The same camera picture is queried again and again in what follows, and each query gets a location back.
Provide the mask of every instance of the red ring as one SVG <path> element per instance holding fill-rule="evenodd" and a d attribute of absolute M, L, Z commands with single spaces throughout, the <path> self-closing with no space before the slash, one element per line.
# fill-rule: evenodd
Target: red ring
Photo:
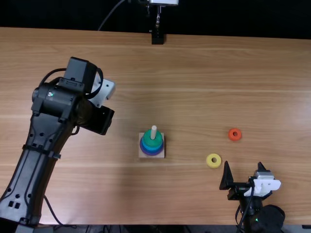
<path fill-rule="evenodd" d="M 234 129 L 229 130 L 228 136 L 229 136 L 230 140 L 238 141 L 241 139 L 242 133 L 241 133 L 241 130 L 234 128 Z"/>

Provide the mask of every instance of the black background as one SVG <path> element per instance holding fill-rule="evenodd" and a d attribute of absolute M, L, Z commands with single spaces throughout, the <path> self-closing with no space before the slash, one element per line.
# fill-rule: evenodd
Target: black background
<path fill-rule="evenodd" d="M 118 0 L 1 0 L 0 26 L 97 30 Z M 146 33 L 147 10 L 126 0 L 103 31 Z M 311 39 L 311 0 L 180 0 L 161 16 L 165 33 Z"/>

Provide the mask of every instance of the blue ring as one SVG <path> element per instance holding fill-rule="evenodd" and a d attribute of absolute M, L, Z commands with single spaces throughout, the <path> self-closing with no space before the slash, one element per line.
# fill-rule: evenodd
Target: blue ring
<path fill-rule="evenodd" d="M 159 151 L 156 151 L 156 152 L 154 152 L 154 151 L 153 151 L 153 152 L 149 152 L 148 150 L 146 150 L 146 149 L 143 147 L 143 145 L 142 145 L 142 139 L 140 140 L 139 145 L 140 145 L 141 151 L 142 151 L 143 153 L 147 154 L 147 155 L 150 155 L 150 156 L 160 154 L 161 151 L 163 151 L 163 149 L 164 149 L 164 143 L 162 143 L 162 147 L 159 149 Z"/>
<path fill-rule="evenodd" d="M 157 150 L 159 150 L 160 148 L 161 148 L 161 146 L 162 146 L 162 144 L 163 144 L 163 140 L 162 140 L 162 143 L 158 146 L 158 147 L 149 147 L 149 146 L 147 146 L 146 144 L 145 144 L 145 142 L 144 142 L 144 139 L 143 139 L 143 137 L 142 137 L 142 146 L 146 149 L 146 150 L 148 150 L 149 152 L 156 152 Z"/>

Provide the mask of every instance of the green ring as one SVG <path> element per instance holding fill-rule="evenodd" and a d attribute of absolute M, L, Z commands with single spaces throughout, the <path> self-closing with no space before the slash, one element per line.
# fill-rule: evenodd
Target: green ring
<path fill-rule="evenodd" d="M 144 136 L 143 136 L 143 140 L 144 143 L 149 146 L 149 147 L 159 147 L 162 144 L 162 134 L 157 131 L 155 134 L 155 139 L 151 139 L 151 130 L 148 130 L 147 132 L 145 132 Z"/>

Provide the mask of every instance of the wooden table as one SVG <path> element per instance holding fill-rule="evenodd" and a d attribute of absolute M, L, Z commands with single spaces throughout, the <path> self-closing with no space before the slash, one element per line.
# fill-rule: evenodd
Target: wooden table
<path fill-rule="evenodd" d="M 106 136 L 69 138 L 46 195 L 63 223 L 234 224 L 237 201 L 220 191 L 223 164 L 245 182 L 257 162 L 282 182 L 264 204 L 285 224 L 311 221 L 311 41 L 44 29 L 0 29 L 0 192 L 8 185 L 42 77 L 71 56 L 117 83 Z M 138 133 L 153 124 L 166 158 L 138 158 Z M 232 142 L 230 128 L 242 130 Z M 46 204 L 41 222 L 55 223 Z"/>

